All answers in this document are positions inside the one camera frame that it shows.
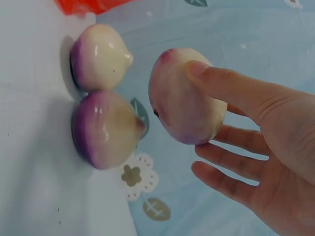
fingernail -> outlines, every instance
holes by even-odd
[[[187,73],[193,76],[201,76],[208,67],[209,65],[201,61],[191,60],[187,63]]]

hand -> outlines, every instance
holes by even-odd
[[[190,61],[189,80],[204,94],[248,116],[260,132],[224,125],[216,141],[268,156],[260,161],[213,144],[196,154],[249,179],[248,185],[203,162],[194,174],[211,188],[251,209],[281,236],[315,235],[315,95]]]

white surface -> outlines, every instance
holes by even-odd
[[[0,9],[0,235],[134,236],[119,176],[93,170],[71,139],[68,52],[95,16],[65,17],[53,0]]]

red object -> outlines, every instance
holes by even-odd
[[[66,15],[93,12],[101,14],[133,0],[55,0]]]

finger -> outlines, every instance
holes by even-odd
[[[191,167],[193,173],[209,187],[225,196],[250,207],[255,187],[228,177],[216,168],[203,162],[195,162]]]
[[[237,107],[231,105],[231,104],[228,104],[227,105],[227,110],[231,113],[234,113],[234,114],[237,114],[237,115],[240,115],[240,116],[244,116],[246,117],[247,115],[241,111],[240,109],[238,109]]]
[[[293,94],[302,93],[195,60],[187,63],[186,74],[206,95],[238,107],[258,125],[266,114],[290,100]]]
[[[260,181],[265,162],[237,155],[213,144],[196,146],[196,154],[238,175]]]
[[[213,139],[215,141],[243,148],[253,153],[270,155],[270,149],[266,144],[263,135],[256,130],[247,130],[223,125]]]

